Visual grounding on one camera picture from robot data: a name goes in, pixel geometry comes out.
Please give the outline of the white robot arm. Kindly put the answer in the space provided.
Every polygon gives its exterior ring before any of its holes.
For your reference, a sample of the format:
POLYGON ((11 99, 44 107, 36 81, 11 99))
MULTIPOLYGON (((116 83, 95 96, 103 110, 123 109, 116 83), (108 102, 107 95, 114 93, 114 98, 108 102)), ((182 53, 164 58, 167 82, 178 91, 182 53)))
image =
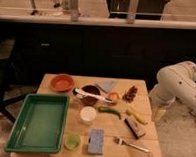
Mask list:
POLYGON ((176 98, 196 111, 196 64, 183 61, 161 68, 149 93, 151 119, 158 122, 176 98))

